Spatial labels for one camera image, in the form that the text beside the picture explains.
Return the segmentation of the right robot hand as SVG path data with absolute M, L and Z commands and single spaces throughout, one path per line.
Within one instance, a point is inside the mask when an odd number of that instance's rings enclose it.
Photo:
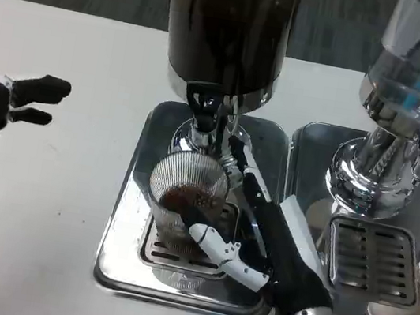
M 228 142 L 243 176 L 242 192 L 257 221 L 269 270 L 248 265 L 240 256 L 240 243 L 224 241 L 205 213 L 191 202 L 184 204 L 181 213 L 190 237 L 221 271 L 259 293 L 276 315 L 296 315 L 310 309 L 333 315 L 331 295 L 300 254 L 286 217 L 271 198 L 250 148 L 236 136 Z

